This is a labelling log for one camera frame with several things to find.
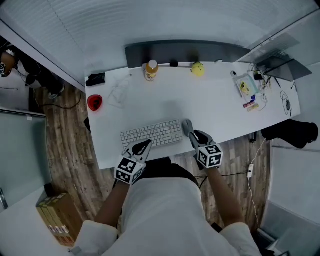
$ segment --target white keyboard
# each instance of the white keyboard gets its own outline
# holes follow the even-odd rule
[[[143,139],[152,140],[154,148],[182,141],[182,128],[179,120],[172,120],[124,131],[120,136],[124,149],[129,143]]]

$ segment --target bottle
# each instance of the bottle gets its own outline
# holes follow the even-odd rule
[[[152,82],[157,75],[158,68],[159,68],[158,63],[155,60],[150,60],[145,66],[145,72],[144,72],[145,79]]]

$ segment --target brown box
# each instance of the brown box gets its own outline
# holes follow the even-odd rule
[[[83,221],[69,194],[47,198],[39,203],[49,225],[56,231],[63,244],[73,247],[82,227]]]

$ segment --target white shirt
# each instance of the white shirt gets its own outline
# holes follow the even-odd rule
[[[123,234],[85,221],[74,254],[117,256],[259,256],[249,227],[229,225],[217,233],[206,221],[201,192],[186,178],[145,178],[128,192]]]

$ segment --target bottle cap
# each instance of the bottle cap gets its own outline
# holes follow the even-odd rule
[[[155,60],[149,61],[149,67],[152,69],[155,69],[157,67],[158,63]]]

